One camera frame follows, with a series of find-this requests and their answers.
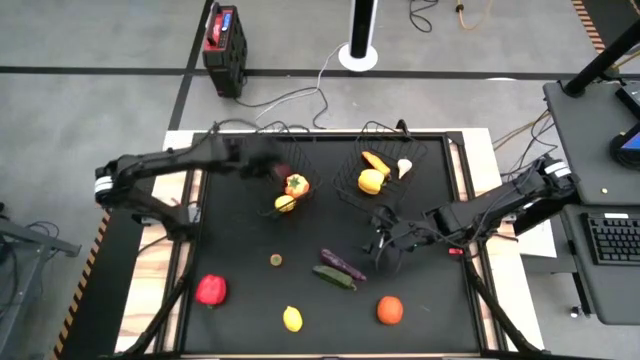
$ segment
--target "black keyboard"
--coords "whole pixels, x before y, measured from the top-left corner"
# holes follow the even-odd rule
[[[582,222],[595,264],[640,266],[640,214],[582,214]]]

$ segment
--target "black wire basket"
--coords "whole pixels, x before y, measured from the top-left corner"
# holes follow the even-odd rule
[[[300,144],[289,131],[289,127],[281,121],[271,123],[256,131],[258,136],[269,136],[276,140],[278,152],[282,155],[282,164],[288,169],[276,171],[272,169],[268,174],[260,178],[247,179],[244,183],[252,193],[260,199],[257,213],[260,216],[277,218],[287,211],[283,211],[292,203],[292,212],[300,211],[301,205],[311,199],[315,191],[322,186],[323,180],[318,171],[313,167],[307,155],[302,151]],[[290,201],[278,208],[275,207],[275,200],[285,194],[286,177],[290,174],[303,176],[309,183],[309,190],[295,200]]]
[[[367,213],[372,213],[376,205],[395,206],[402,200],[422,158],[427,154],[427,147],[411,137],[404,121],[401,120],[398,125],[403,129],[391,129],[374,121],[364,125],[353,152],[347,156],[332,181],[341,200]],[[360,173],[373,168],[362,156],[363,151],[378,156],[391,169],[391,177],[377,195],[369,195],[358,187]],[[402,158],[411,161],[412,167],[402,179],[398,179],[397,163]]]

